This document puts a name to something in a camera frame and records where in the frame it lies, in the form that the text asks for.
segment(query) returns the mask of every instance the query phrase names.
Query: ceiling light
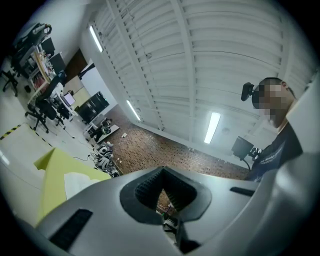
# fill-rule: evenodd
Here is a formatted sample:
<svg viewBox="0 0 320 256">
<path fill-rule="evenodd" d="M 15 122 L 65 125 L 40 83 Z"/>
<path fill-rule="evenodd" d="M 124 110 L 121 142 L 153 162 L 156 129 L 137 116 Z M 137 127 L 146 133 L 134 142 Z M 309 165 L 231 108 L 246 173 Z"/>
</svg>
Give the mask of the ceiling light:
<svg viewBox="0 0 320 256">
<path fill-rule="evenodd" d="M 140 117 L 138 116 L 138 114 L 136 113 L 136 111 L 134 110 L 134 108 L 132 107 L 130 101 L 127 100 L 126 103 L 128 103 L 129 107 L 131 108 L 131 110 L 132 110 L 133 113 L 135 114 L 136 118 L 138 118 L 138 120 L 140 121 Z"/>
<path fill-rule="evenodd" d="M 99 49 L 100 53 L 102 53 L 103 49 L 102 49 L 102 47 L 101 47 L 101 45 L 99 43 L 97 35 L 96 35 L 96 33 L 94 31 L 94 28 L 92 26 L 90 26 L 90 32 L 91 32 L 91 35 L 92 35 L 92 37 L 93 37 L 93 39 L 94 39 L 94 41 L 96 43 L 96 46 L 98 46 L 98 49 Z"/>
<path fill-rule="evenodd" d="M 206 136 L 204 139 L 205 143 L 210 144 L 210 142 L 215 134 L 215 131 L 217 129 L 220 117 L 221 117 L 221 114 L 216 113 L 216 112 L 212 112 L 208 131 L 206 132 Z"/>
</svg>

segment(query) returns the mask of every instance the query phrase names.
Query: black camera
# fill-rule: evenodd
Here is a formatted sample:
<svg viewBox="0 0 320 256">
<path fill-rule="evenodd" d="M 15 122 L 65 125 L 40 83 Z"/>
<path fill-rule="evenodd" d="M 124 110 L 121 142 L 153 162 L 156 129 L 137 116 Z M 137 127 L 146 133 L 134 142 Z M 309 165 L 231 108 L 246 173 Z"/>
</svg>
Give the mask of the black camera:
<svg viewBox="0 0 320 256">
<path fill-rule="evenodd" d="M 250 82 L 246 82 L 242 88 L 241 100 L 245 102 L 249 96 L 254 92 L 254 85 Z"/>
</svg>

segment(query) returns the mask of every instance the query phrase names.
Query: dark t-shirt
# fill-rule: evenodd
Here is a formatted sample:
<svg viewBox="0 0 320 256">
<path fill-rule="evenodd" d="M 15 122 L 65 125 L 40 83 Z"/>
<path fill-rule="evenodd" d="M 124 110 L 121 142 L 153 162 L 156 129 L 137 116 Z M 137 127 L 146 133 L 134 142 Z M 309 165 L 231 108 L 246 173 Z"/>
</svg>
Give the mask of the dark t-shirt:
<svg viewBox="0 0 320 256">
<path fill-rule="evenodd" d="M 287 123 L 272 144 L 267 146 L 254 161 L 246 180 L 259 182 L 266 172 L 279 169 L 285 162 L 300 154 L 302 154 L 301 145 L 293 128 Z"/>
</svg>

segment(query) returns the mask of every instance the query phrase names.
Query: gray plastic surface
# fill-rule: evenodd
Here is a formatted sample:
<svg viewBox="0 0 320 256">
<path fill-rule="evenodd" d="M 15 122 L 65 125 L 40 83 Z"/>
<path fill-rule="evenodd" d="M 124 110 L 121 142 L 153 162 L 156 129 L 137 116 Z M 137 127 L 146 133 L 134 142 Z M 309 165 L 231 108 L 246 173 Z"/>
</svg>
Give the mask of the gray plastic surface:
<svg viewBox="0 0 320 256">
<path fill-rule="evenodd" d="M 174 169 L 202 183 L 212 195 L 200 219 L 184 223 L 189 240 L 200 246 L 188 255 L 274 255 L 285 248 L 309 216 L 319 196 L 319 155 L 302 155 L 260 183 Z M 69 253 L 87 255 L 182 255 L 161 225 L 139 223 L 120 204 L 120 191 L 130 181 L 154 170 L 136 171 L 96 183 L 53 210 L 37 230 L 50 238 L 77 209 L 93 215 Z M 255 190 L 252 197 L 230 191 Z"/>
</svg>

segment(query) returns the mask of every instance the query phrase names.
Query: tiled floor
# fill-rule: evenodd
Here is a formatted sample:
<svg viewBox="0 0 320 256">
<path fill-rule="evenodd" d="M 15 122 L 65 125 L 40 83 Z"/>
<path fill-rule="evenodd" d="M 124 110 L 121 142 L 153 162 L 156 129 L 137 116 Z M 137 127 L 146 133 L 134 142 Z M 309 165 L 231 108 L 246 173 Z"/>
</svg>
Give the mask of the tiled floor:
<svg viewBox="0 0 320 256">
<path fill-rule="evenodd" d="M 0 185 L 13 212 L 35 225 L 44 171 L 37 170 L 34 162 L 52 149 L 48 143 L 72 157 L 84 160 L 92 152 L 92 147 L 82 134 L 84 124 L 78 118 L 74 118 L 72 122 L 66 121 L 66 130 L 61 126 L 56 127 L 55 120 L 47 119 L 50 132 L 47 134 L 39 124 L 36 129 L 39 136 L 36 135 L 29 127 L 35 125 L 35 118 L 25 117 L 26 103 L 30 97 L 23 88 L 25 84 L 19 83 L 19 94 L 15 97 L 10 87 L 2 92 L 4 83 L 4 79 L 0 78 L 0 136 L 17 125 L 21 126 L 0 140 Z M 95 166 L 90 159 L 82 162 L 91 167 Z"/>
</svg>

